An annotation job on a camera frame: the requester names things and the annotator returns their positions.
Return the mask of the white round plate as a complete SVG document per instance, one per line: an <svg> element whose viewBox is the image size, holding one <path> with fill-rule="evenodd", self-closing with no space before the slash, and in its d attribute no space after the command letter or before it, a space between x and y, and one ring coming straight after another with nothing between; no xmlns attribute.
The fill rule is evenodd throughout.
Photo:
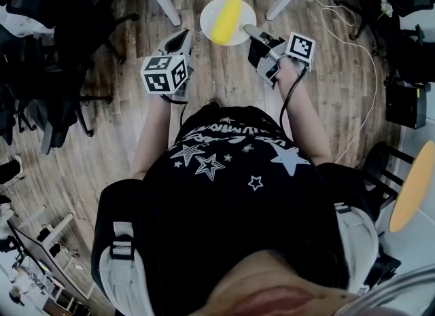
<svg viewBox="0 0 435 316"><path fill-rule="evenodd" d="M201 12L201 30L210 41L212 40L211 36L215 21L225 5L225 2L226 0L213 0L209 2ZM225 44L225 46L237 46L249 39L249 35L243 30L243 27L246 24L257 25L256 13L251 5L245 1L241 1L239 22L231 39Z"/></svg>

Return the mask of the yellow corn cob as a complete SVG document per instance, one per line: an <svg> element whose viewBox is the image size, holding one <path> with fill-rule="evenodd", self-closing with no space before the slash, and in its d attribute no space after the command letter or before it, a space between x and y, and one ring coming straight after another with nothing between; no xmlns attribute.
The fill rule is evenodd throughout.
<svg viewBox="0 0 435 316"><path fill-rule="evenodd" d="M217 15L211 31L211 40L226 45L232 38L241 15L242 0L226 0Z"/></svg>

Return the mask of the round yellow side table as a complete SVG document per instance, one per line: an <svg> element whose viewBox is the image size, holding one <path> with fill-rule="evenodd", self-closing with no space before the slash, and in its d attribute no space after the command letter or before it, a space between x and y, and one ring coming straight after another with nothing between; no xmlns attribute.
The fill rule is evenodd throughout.
<svg viewBox="0 0 435 316"><path fill-rule="evenodd" d="M389 221L389 230L398 232L413 218L424 200L435 167L435 142L429 140L411 163L411 169L396 198Z"/></svg>

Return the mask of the person's chin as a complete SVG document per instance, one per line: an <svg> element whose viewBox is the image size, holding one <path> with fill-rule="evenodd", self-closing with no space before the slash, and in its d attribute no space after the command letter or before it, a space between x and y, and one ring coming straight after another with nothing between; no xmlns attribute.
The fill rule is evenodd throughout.
<svg viewBox="0 0 435 316"><path fill-rule="evenodd" d="M356 298L307 281L276 253L259 251L236 264L189 316L334 316Z"/></svg>

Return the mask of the black computer case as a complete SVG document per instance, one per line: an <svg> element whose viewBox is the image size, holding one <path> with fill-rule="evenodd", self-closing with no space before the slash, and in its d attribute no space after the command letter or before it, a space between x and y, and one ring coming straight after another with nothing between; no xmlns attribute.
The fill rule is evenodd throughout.
<svg viewBox="0 0 435 316"><path fill-rule="evenodd" d="M404 86L390 84L385 87L386 120L417 130L426 125L427 93L431 84Z"/></svg>

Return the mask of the person's black star-print shirt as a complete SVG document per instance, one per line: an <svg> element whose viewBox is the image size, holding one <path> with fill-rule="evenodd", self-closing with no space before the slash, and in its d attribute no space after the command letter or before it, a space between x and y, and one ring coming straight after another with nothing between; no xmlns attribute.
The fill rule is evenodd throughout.
<svg viewBox="0 0 435 316"><path fill-rule="evenodd" d="M139 258L141 314L188 316L243 258L271 250L324 287L358 291L377 256L361 174L315 165L256 107L204 106L142 180L101 193L92 277Z"/></svg>

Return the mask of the black slatted chair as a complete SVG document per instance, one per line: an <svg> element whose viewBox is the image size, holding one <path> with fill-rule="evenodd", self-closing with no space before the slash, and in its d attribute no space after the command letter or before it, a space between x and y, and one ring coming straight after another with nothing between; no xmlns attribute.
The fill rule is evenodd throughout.
<svg viewBox="0 0 435 316"><path fill-rule="evenodd" d="M364 182L369 187L368 208L375 221L378 220L380 212L398 197L398 191L385 183L383 178L397 186L404 184L403 179L387 170L391 157L410 165L414 162L412 156L388 146L385 142L378 142L369 151L362 167Z"/></svg>

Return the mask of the grey headset rim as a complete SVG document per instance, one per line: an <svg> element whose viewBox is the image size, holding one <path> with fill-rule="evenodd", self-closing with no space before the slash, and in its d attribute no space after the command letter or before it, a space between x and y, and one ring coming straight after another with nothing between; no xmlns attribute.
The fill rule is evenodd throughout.
<svg viewBox="0 0 435 316"><path fill-rule="evenodd" d="M372 288L341 307L334 316L356 316L360 311L382 306L415 287L431 283L435 283L435 264L417 268Z"/></svg>

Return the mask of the person's left forearm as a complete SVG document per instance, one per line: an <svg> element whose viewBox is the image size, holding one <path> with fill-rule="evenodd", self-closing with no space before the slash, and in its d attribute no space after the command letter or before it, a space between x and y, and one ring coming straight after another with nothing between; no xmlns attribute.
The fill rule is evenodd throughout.
<svg viewBox="0 0 435 316"><path fill-rule="evenodd" d="M152 165L168 148L171 104L152 95L149 111L135 149L130 177L142 180Z"/></svg>

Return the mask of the cluttered office desk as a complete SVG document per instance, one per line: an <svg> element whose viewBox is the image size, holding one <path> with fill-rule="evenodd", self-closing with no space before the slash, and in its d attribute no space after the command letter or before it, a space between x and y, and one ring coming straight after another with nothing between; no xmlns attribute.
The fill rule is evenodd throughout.
<svg viewBox="0 0 435 316"><path fill-rule="evenodd" d="M91 292L84 293L73 280L66 274L65 269L52 257L42 242L31 238L20 229L15 228L10 220L6 221L13 236L18 241L18 251L24 257L29 257L36 263L36 267L45 276L60 283L60 289L69 293L75 301L89 307L89 296L95 283L91 285Z"/></svg>

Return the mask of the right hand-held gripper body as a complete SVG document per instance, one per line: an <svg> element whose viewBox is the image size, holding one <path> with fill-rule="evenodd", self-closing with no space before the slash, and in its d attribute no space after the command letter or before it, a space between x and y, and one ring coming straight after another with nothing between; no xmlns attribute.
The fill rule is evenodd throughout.
<svg viewBox="0 0 435 316"><path fill-rule="evenodd" d="M315 53L313 39L292 32L289 40L286 41L282 37L275 38L262 31L257 42L256 49L260 50L260 57L255 69L257 74L270 86L275 86L279 61L283 57L299 62L303 71L311 71Z"/></svg>

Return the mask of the person's right forearm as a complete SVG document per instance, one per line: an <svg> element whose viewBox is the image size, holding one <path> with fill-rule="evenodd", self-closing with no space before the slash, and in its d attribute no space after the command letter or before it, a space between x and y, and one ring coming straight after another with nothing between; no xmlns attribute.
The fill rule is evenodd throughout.
<svg viewBox="0 0 435 316"><path fill-rule="evenodd" d="M286 105L293 141L300 150L320 165L332 162L330 142L303 83L295 84L298 74L294 63L283 57L279 61L277 83L282 99L294 88Z"/></svg>

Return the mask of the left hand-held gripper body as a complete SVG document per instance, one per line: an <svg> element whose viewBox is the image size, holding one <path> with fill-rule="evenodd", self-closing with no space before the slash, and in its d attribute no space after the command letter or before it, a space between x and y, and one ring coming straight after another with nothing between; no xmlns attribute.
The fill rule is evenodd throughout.
<svg viewBox="0 0 435 316"><path fill-rule="evenodd" d="M140 74L147 92L172 104L187 104L186 86L193 72L190 61L191 56L158 51L145 57Z"/></svg>

